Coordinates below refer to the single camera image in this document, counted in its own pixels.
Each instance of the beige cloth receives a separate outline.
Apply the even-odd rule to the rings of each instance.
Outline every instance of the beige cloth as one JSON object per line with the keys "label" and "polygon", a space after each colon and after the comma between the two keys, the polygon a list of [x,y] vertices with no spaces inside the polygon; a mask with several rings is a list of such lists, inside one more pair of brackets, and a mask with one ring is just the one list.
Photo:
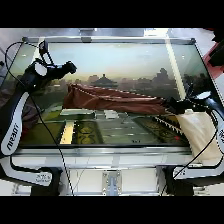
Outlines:
{"label": "beige cloth", "polygon": [[[185,114],[176,115],[181,129],[187,137],[193,156],[197,156],[213,137],[216,129],[212,119],[206,112],[186,110]],[[203,165],[215,165],[222,157],[216,138],[208,148],[198,157],[197,161]]]}

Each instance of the logo on robotic arm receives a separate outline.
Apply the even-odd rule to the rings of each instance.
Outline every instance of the logo on robotic arm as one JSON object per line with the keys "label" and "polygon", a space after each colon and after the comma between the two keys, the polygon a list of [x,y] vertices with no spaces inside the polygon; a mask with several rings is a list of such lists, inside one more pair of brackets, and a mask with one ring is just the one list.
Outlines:
{"label": "logo on robotic arm", "polygon": [[13,143],[14,143],[14,141],[16,139],[16,135],[18,133],[18,128],[19,128],[19,126],[15,123],[14,124],[14,128],[12,130],[12,134],[11,134],[10,139],[9,139],[9,142],[7,144],[8,150],[12,149]]}

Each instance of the red cloth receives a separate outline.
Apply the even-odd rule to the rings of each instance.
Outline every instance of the red cloth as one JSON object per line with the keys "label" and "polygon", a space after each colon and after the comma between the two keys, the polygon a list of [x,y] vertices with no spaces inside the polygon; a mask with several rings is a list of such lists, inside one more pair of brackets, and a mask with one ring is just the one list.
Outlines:
{"label": "red cloth", "polygon": [[218,78],[224,70],[224,66],[215,66],[212,67],[211,64],[208,62],[210,60],[210,56],[209,54],[218,46],[219,43],[216,43],[209,51],[207,54],[204,55],[203,60],[206,64],[206,67],[210,73],[210,75],[212,76],[213,79]]}
{"label": "red cloth", "polygon": [[63,108],[166,114],[164,99],[92,86],[69,85]]}

